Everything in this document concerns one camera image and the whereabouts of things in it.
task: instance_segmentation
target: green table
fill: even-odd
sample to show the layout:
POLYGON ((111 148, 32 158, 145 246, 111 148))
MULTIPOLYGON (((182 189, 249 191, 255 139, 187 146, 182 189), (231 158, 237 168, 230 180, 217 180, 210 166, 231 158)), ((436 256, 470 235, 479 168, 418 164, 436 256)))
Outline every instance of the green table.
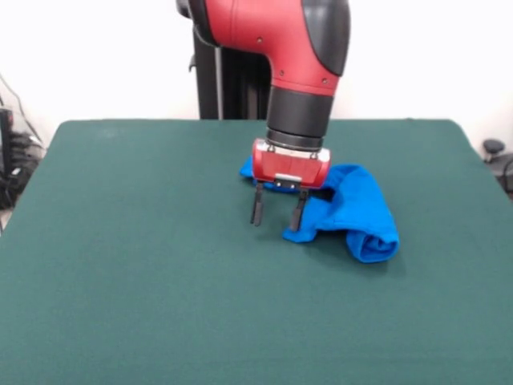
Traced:
POLYGON ((260 228, 238 176, 262 122, 65 123, 0 241, 0 383, 512 384, 513 210, 448 121, 333 121, 401 234, 260 228))

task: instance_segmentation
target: black cable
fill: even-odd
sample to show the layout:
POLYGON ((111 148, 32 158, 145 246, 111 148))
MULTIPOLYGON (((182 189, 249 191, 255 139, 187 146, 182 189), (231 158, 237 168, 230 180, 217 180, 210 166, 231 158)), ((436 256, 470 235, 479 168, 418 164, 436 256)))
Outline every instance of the black cable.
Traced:
POLYGON ((39 136, 38 132, 35 131, 35 128, 32 124, 30 124, 30 121, 27 119, 26 115, 25 115, 25 111, 23 111, 23 105, 22 105, 22 100, 20 99, 19 95, 14 92, 14 90, 10 87, 10 85, 8 84, 8 82, 4 79, 4 77, 2 76, 2 73, 0 73, 0 80, 2 81, 2 83, 4 84, 4 86, 6 86, 7 90, 15 97, 15 99, 18 101, 18 109, 19 109, 19 112, 20 114, 22 114, 22 118, 23 120, 25 120, 25 123, 26 125, 29 127, 29 129, 32 131, 32 133, 34 134, 34 136, 36 138, 38 138, 39 140, 39 143, 42 144, 42 140, 41 140, 41 136, 39 136))
POLYGON ((503 182, 504 182, 504 191, 506 191, 506 193, 508 194, 511 194, 513 193, 513 188, 510 189, 509 188, 509 181, 508 181, 508 175, 507 175, 507 171, 508 169, 510 168, 510 166, 513 165, 513 159, 511 159, 510 161, 508 161, 505 165, 504 165, 504 169, 503 169, 503 182))

